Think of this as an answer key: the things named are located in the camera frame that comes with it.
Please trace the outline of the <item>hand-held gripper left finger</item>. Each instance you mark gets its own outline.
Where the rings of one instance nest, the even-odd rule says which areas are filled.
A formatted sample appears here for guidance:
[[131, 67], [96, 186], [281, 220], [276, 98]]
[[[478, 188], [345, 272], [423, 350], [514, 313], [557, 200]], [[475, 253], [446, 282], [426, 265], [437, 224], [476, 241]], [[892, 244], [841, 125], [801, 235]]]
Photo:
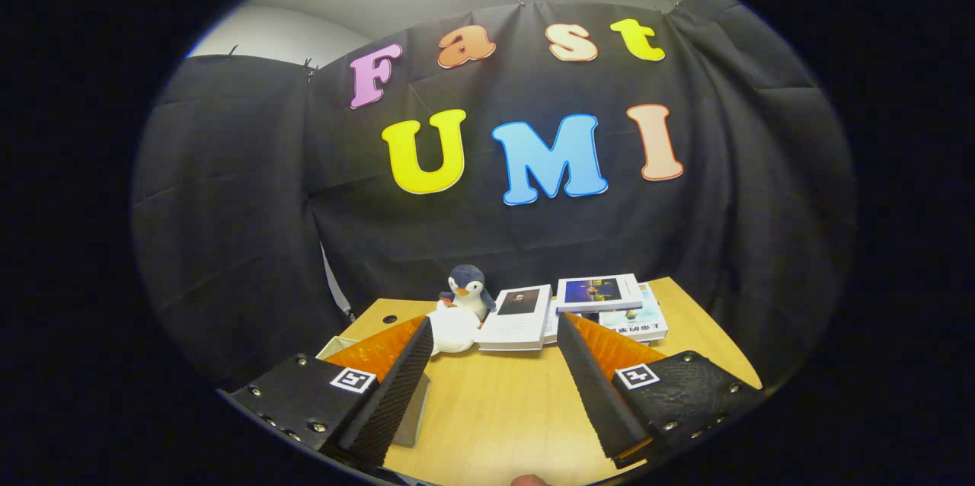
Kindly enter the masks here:
[[433, 347], [431, 321], [421, 315], [324, 359], [293, 354], [219, 395], [286, 442], [373, 472], [384, 464]]

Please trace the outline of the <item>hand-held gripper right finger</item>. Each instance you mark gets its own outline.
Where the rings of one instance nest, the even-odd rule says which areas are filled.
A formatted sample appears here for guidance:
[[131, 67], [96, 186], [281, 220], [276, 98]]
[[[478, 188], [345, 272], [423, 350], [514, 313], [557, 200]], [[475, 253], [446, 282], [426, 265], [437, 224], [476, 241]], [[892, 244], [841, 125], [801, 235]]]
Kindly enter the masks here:
[[568, 312], [558, 316], [557, 341], [600, 447], [617, 468], [685, 454], [766, 399], [696, 351], [666, 357]]

